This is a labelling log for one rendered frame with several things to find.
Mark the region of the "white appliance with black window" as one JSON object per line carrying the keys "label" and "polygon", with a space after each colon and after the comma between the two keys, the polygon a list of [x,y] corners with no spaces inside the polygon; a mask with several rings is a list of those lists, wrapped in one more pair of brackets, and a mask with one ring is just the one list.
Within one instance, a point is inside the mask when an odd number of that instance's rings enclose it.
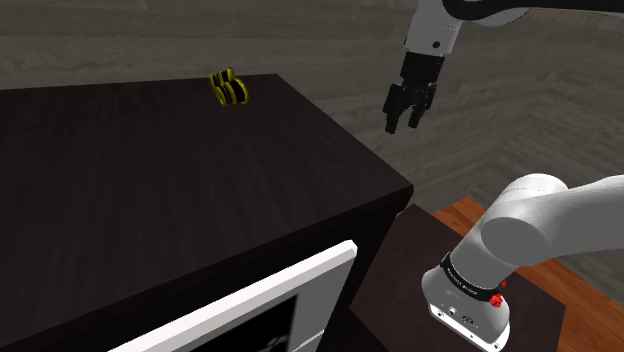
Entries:
{"label": "white appliance with black window", "polygon": [[345,240],[108,352],[316,352],[357,251]]}

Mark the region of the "yellow and black ringed toy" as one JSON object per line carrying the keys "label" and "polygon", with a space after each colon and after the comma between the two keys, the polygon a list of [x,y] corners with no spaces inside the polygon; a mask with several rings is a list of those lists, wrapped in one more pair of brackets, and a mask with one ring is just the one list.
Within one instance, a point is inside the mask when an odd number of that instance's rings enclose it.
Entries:
{"label": "yellow and black ringed toy", "polygon": [[221,107],[249,102],[249,92],[245,84],[235,75],[232,67],[208,76],[210,86]]}

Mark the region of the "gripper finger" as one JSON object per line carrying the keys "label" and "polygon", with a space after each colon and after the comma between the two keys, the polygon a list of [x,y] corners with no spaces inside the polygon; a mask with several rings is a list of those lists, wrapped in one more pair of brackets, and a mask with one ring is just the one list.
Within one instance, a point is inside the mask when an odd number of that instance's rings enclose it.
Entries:
{"label": "gripper finger", "polygon": [[410,128],[416,129],[424,113],[431,108],[436,90],[437,85],[431,83],[415,93],[413,103],[411,104],[412,111],[408,121],[408,126]]}
{"label": "gripper finger", "polygon": [[385,131],[394,134],[398,121],[403,112],[409,107],[409,98],[403,85],[393,83],[388,91],[383,105],[383,113],[386,115]]}

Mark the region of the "dark wooden cabinet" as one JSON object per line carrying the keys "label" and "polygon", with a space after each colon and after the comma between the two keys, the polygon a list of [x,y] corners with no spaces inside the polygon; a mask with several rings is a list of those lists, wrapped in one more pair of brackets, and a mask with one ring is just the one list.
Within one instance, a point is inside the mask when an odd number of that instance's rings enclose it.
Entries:
{"label": "dark wooden cabinet", "polygon": [[107,352],[345,240],[412,184],[276,74],[0,90],[0,352]]}

